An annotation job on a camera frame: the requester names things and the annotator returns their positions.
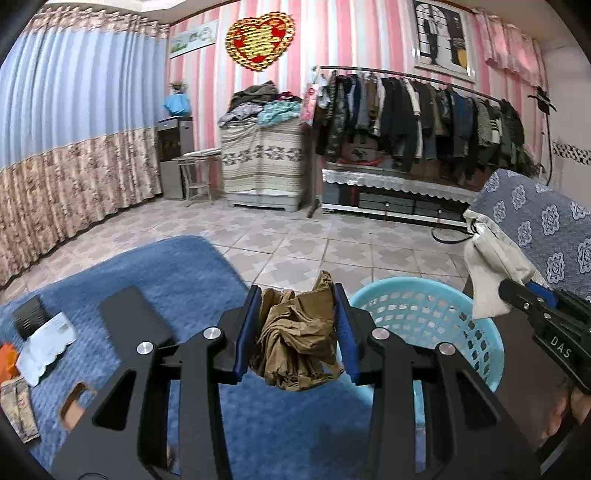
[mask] hanging clothes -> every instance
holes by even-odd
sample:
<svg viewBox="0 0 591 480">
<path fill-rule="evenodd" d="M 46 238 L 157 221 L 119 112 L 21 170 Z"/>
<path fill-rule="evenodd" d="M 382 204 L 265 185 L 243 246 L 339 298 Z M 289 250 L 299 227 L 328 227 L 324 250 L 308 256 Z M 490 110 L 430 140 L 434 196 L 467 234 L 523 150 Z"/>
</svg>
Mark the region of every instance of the hanging clothes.
<svg viewBox="0 0 591 480">
<path fill-rule="evenodd" d="M 484 102 L 476 101 L 478 108 L 478 141 L 481 147 L 488 147 L 492 144 L 491 117 Z"/>
<path fill-rule="evenodd" d="M 326 152 L 324 154 L 327 161 L 336 162 L 343 150 L 345 140 L 345 129 L 349 118 L 349 107 L 345 97 L 345 83 L 347 77 L 339 76 L 336 81 L 336 101 L 334 105 L 334 118 L 330 125 Z"/>
<path fill-rule="evenodd" d="M 519 113 L 507 100 L 501 100 L 501 113 L 505 117 L 511 141 L 517 147 L 522 147 L 525 143 L 525 134 Z"/>
<path fill-rule="evenodd" d="M 392 112 L 394 110 L 395 85 L 392 79 L 388 78 L 383 78 L 381 83 L 384 87 L 384 105 L 382 107 L 382 116 L 380 117 L 380 139 L 378 146 L 381 151 L 392 155 Z"/>
<path fill-rule="evenodd" d="M 431 105 L 433 108 L 433 129 L 435 130 L 435 135 L 444 135 L 445 131 L 441 122 L 439 104 L 437 101 L 437 90 L 435 90 L 435 87 L 430 83 L 427 84 L 427 89 L 429 90 L 429 95 L 431 95 Z"/>
<path fill-rule="evenodd" d="M 359 116 L 355 128 L 357 130 L 369 130 L 369 109 L 368 109 L 368 89 L 365 78 L 360 79 L 361 99 L 359 101 Z"/>
<path fill-rule="evenodd" d="M 318 89 L 318 98 L 316 99 L 316 106 L 322 108 L 322 110 L 326 110 L 330 104 L 328 84 L 329 81 L 325 79 L 323 75 L 320 76 L 320 78 L 318 79 L 318 85 L 320 85 L 320 88 Z"/>
<path fill-rule="evenodd" d="M 329 108 L 326 111 L 326 116 L 324 117 L 325 124 L 328 124 L 330 122 L 330 120 L 332 119 L 332 116 L 333 116 L 333 112 L 335 111 L 335 101 L 336 101 L 336 95 L 337 95 L 336 70 L 333 70 L 332 73 L 330 74 L 328 92 L 329 92 L 330 103 L 329 103 Z"/>
<path fill-rule="evenodd" d="M 374 127 L 372 129 L 372 135 L 379 138 L 382 136 L 382 115 L 384 114 L 384 103 L 386 100 L 386 89 L 384 88 L 384 79 L 381 79 L 377 82 L 376 88 L 376 102 L 378 104 L 378 113 L 376 115 Z"/>
<path fill-rule="evenodd" d="M 365 87 L 368 93 L 369 126 L 372 128 L 379 112 L 378 78 L 373 73 L 365 81 Z"/>
<path fill-rule="evenodd" d="M 433 100 L 429 88 L 425 83 L 413 82 L 413 87 L 418 94 L 421 107 L 421 137 L 423 139 L 421 156 L 432 160 L 437 158 L 436 136 L 433 130 Z"/>
<path fill-rule="evenodd" d="M 414 89 L 404 80 L 391 80 L 395 85 L 391 143 L 393 153 L 402 157 L 402 169 L 410 171 L 418 151 L 419 125 L 415 112 L 420 115 L 420 107 Z"/>
<path fill-rule="evenodd" d="M 468 141 L 472 136 L 472 101 L 465 99 L 455 91 L 451 93 L 453 109 L 453 156 L 468 155 Z"/>
<path fill-rule="evenodd" d="M 478 153 L 479 153 L 479 139 L 478 139 L 478 107 L 476 106 L 476 100 L 472 100 L 472 136 L 468 141 L 468 157 L 465 165 L 465 176 L 467 180 L 470 180 L 476 168 L 479 165 Z"/>
<path fill-rule="evenodd" d="M 488 111 L 488 116 L 491 119 L 491 142 L 495 145 L 499 145 L 501 143 L 501 111 L 488 100 L 484 101 L 484 106 Z"/>
<path fill-rule="evenodd" d="M 453 129 L 452 119 L 452 99 L 447 89 L 439 90 L 437 92 L 437 107 L 441 118 L 441 126 L 443 127 L 443 134 L 446 137 L 451 137 Z"/>
<path fill-rule="evenodd" d="M 501 115 L 501 158 L 509 160 L 512 153 L 511 134 L 506 123 L 505 117 Z"/>
<path fill-rule="evenodd" d="M 421 127 L 421 103 L 418 98 L 418 93 L 414 90 L 414 87 L 410 83 L 410 80 L 405 78 L 402 80 L 402 82 L 404 83 L 404 86 L 405 86 L 405 88 L 408 92 L 408 95 L 410 97 L 410 101 L 413 105 L 413 114 L 415 116 L 415 121 L 417 123 L 417 142 L 416 142 L 416 149 L 414 152 L 414 158 L 422 158 L 423 157 L 423 129 Z"/>
<path fill-rule="evenodd" d="M 348 134 L 352 137 L 355 134 L 355 127 L 357 125 L 357 118 L 359 117 L 359 108 L 361 107 L 361 80 L 356 74 L 349 75 L 349 80 L 352 83 L 351 95 L 349 102 L 352 101 L 352 114 L 347 122 Z"/>
</svg>

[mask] white paper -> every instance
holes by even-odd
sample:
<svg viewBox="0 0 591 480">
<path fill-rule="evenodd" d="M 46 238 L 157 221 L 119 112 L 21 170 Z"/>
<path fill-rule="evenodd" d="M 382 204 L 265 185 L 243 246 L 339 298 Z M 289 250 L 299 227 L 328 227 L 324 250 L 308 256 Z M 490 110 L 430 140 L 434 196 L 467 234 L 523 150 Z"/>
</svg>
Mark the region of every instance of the white paper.
<svg viewBox="0 0 591 480">
<path fill-rule="evenodd" d="M 57 356 L 76 340 L 76 331 L 64 312 L 41 325 L 24 343 L 17 368 L 27 383 L 35 387 Z"/>
</svg>

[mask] blue bag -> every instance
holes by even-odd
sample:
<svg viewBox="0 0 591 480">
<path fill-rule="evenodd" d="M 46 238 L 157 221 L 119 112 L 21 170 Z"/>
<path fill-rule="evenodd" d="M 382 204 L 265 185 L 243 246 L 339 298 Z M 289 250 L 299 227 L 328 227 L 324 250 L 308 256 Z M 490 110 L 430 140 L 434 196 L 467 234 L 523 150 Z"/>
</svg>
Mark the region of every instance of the blue bag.
<svg viewBox="0 0 591 480">
<path fill-rule="evenodd" d="M 175 93 L 167 97 L 164 101 L 164 107 L 168 110 L 170 116 L 191 115 L 191 104 L 184 93 Z"/>
</svg>

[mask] blue rug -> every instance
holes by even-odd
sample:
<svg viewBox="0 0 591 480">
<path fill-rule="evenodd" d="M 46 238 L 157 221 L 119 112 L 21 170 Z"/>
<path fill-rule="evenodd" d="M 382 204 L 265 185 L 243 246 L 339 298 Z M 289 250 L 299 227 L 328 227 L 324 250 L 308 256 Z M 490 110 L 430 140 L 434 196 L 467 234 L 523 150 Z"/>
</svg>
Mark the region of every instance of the blue rug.
<svg viewBox="0 0 591 480">
<path fill-rule="evenodd" d="M 0 307 L 0 341 L 12 342 L 17 349 L 22 341 L 12 327 L 12 312 L 37 293 L 50 316 L 65 312 L 77 331 L 77 340 L 53 371 L 31 389 L 41 434 L 40 441 L 31 442 L 31 452 L 47 469 L 67 435 L 57 417 L 66 395 L 79 381 L 100 389 L 119 365 L 98 305 L 129 285 L 138 286 L 178 342 L 216 324 L 225 310 L 243 303 L 247 291 L 211 244 L 181 236 L 118 255 Z M 353 388 L 348 375 L 342 375 L 315 390 L 290 393 L 266 386 L 252 372 L 235 387 L 221 386 L 234 478 L 358 479 L 371 406 Z M 177 415 L 178 382 L 173 382 L 168 435 L 173 446 Z"/>
</svg>

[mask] blue laundry basket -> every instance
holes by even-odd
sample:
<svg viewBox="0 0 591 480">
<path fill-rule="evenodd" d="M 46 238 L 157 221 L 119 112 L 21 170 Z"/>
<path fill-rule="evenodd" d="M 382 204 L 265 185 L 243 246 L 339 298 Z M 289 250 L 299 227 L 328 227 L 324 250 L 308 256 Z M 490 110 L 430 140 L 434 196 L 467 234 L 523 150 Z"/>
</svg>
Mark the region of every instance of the blue laundry basket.
<svg viewBox="0 0 591 480">
<path fill-rule="evenodd" d="M 472 320 L 472 299 L 455 288 L 426 278 L 394 277 L 365 286 L 350 299 L 352 307 L 367 310 L 378 327 L 407 343 L 435 348 L 453 343 L 494 392 L 501 382 L 505 350 L 491 319 Z M 354 387 L 368 404 L 371 387 Z M 424 425 L 423 389 L 414 382 L 415 422 Z"/>
</svg>

